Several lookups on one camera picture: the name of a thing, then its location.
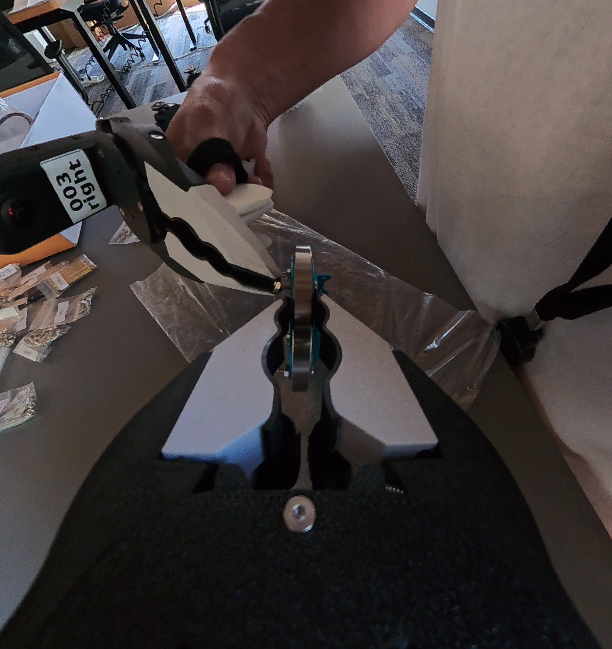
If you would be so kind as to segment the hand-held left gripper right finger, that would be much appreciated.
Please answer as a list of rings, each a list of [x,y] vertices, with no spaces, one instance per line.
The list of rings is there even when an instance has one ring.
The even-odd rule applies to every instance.
[[[390,344],[326,295],[315,316],[328,372],[309,437],[312,487],[345,489],[352,466],[434,450],[438,438]]]

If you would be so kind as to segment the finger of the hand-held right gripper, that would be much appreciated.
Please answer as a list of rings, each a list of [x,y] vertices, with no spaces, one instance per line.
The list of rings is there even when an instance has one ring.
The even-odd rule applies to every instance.
[[[177,266],[177,272],[189,279],[205,284],[271,295],[274,282],[280,280],[230,264],[220,251],[201,243],[191,233],[181,238],[168,232],[164,245],[169,265]]]
[[[250,221],[272,208],[272,190],[259,184],[240,184],[224,197],[212,185],[202,184],[184,191],[147,162],[145,169],[153,196],[166,216],[166,234],[173,232],[182,238],[191,233],[201,243],[220,251],[230,264],[280,278],[280,269],[248,227]],[[153,249],[178,273],[177,266],[169,265],[164,240]]]

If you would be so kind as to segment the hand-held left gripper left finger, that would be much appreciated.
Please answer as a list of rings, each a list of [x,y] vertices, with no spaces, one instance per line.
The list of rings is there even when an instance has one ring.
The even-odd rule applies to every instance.
[[[162,448],[164,459],[239,466],[257,489],[290,489],[300,436],[283,414],[273,373],[285,359],[287,300],[217,345]]]

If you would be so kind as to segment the blue disc with bearing ring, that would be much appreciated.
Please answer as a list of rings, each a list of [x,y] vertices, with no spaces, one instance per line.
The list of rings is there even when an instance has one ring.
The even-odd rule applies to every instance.
[[[283,277],[289,299],[282,315],[287,317],[283,335],[283,374],[295,393],[306,392],[317,360],[332,370],[338,353],[333,335],[325,328],[328,312],[322,301],[329,274],[314,271],[310,245],[296,245],[290,268]]]

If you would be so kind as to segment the person's right forearm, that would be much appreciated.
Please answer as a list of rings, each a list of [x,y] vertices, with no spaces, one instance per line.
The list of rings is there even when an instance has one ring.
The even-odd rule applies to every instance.
[[[265,1],[216,45],[208,70],[236,82],[269,125],[375,52],[415,1]]]

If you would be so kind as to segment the grey desk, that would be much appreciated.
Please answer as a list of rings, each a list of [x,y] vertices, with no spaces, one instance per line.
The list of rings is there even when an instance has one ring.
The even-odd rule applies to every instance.
[[[340,77],[268,135],[280,212],[458,310],[472,307]],[[0,392],[33,381],[39,404],[0,434],[0,630],[107,444],[187,366],[130,288],[160,262],[140,244],[108,244],[121,221],[110,208],[82,226],[78,247],[98,264],[90,315],[44,362],[10,353],[0,375]],[[512,471],[570,597],[612,648],[612,539],[500,354],[469,415]]]

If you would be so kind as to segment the person's right hand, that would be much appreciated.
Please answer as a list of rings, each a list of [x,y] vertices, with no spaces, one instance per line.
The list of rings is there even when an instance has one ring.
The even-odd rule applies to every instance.
[[[240,158],[254,160],[249,182],[273,189],[274,175],[266,154],[267,130],[242,82],[208,65],[191,85],[166,137],[184,163],[202,142],[227,140]]]

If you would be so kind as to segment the orange and white cardboard box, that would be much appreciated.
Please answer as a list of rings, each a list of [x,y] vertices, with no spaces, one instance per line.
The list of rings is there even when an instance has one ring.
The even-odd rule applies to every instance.
[[[31,118],[21,141],[11,148],[24,148],[93,129],[96,120],[83,99],[60,73],[54,73],[0,93],[12,109]],[[81,225],[75,224],[42,243],[16,255],[0,255],[0,270],[9,264],[26,265],[44,260],[77,245]]]

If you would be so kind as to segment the pile of small hardware bags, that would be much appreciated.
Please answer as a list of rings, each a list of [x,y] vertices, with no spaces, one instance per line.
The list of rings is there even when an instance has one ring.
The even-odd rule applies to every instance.
[[[9,353],[40,363],[72,323],[88,315],[95,288],[71,295],[74,284],[97,270],[86,255],[71,262],[45,262],[23,274],[10,264],[0,271],[0,373]],[[0,392],[0,433],[36,413],[33,382]]]

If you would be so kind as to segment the black monitor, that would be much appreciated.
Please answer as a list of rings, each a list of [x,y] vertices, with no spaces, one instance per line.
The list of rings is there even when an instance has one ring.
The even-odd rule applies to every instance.
[[[0,12],[0,93],[52,72],[45,58]]]

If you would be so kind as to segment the black star chair base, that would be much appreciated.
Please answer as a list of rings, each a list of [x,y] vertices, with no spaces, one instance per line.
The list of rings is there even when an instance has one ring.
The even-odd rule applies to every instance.
[[[143,53],[143,49],[138,44],[135,44],[135,42],[138,43],[139,41],[146,41],[146,40],[149,41],[153,49],[154,55],[157,57],[159,56],[158,47],[156,46],[156,43],[154,42],[154,40],[152,40],[152,38],[148,35],[147,32],[145,32],[144,34],[120,32],[116,30],[114,24],[112,23],[106,23],[103,26],[107,27],[108,33],[110,34],[110,38],[107,42],[107,45],[103,48],[103,51],[108,61],[110,61],[112,57],[115,55],[118,47],[123,48],[124,51],[135,50],[137,53],[139,53],[140,58],[144,59],[145,55]]]

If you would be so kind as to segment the black metal table frame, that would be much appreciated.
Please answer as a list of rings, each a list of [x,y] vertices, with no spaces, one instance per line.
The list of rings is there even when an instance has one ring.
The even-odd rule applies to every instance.
[[[82,80],[92,73],[103,82],[86,89],[87,102],[97,116],[108,116],[171,96],[185,90],[190,69],[200,71],[216,44],[204,20],[208,6],[198,1],[129,1],[123,23],[135,20],[131,31],[142,49],[117,47],[113,59],[104,51],[91,27],[98,21],[81,16],[82,1],[15,1],[5,13],[22,33],[39,31],[49,40],[54,27],[71,27],[72,37],[80,37],[80,54],[72,55],[72,67]]]

